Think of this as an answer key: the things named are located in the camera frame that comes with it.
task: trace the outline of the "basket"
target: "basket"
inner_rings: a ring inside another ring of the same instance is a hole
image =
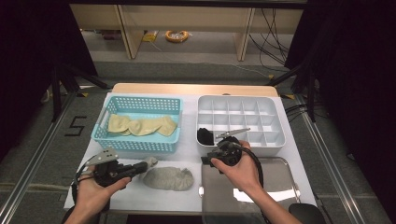
[[[197,130],[212,132],[215,145],[222,140],[217,135],[246,128],[235,137],[248,141],[256,156],[275,156],[286,143],[275,102],[268,97],[202,96],[197,114]],[[197,143],[204,155],[215,148]]]
[[[170,136],[151,133],[143,136],[121,135],[107,131],[111,114],[129,116],[131,119],[156,119],[170,116],[177,128]],[[169,154],[176,151],[180,135],[182,101],[177,98],[112,96],[103,107],[92,131],[92,139],[103,148],[117,151]]]

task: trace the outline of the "white tabletop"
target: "white tabletop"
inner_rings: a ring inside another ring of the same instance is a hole
[[[105,101],[113,95],[159,96],[159,94],[109,93]],[[125,189],[118,191],[112,196],[109,212],[128,214],[201,214],[202,199],[199,196],[198,190],[201,186],[202,151],[199,151],[200,148],[198,147],[195,137],[197,102],[201,96],[202,95],[161,94],[161,97],[176,97],[182,99],[183,113],[181,132],[176,152],[161,157],[156,167],[173,166],[189,169],[194,176],[193,186],[186,191],[151,189],[145,186],[143,182],[139,180],[138,176],[136,176]],[[274,100],[276,104],[276,110],[286,136],[286,144],[279,150],[276,156],[284,158],[289,163],[294,182],[301,193],[301,203],[316,205],[281,99],[279,97],[269,98]],[[81,161],[81,165],[92,156],[98,154],[102,149],[103,148],[98,143],[91,140]],[[131,154],[119,153],[119,155],[119,162],[123,164],[135,164],[141,161],[132,159]],[[71,190],[69,190],[64,208],[68,209],[73,205],[74,202]]]

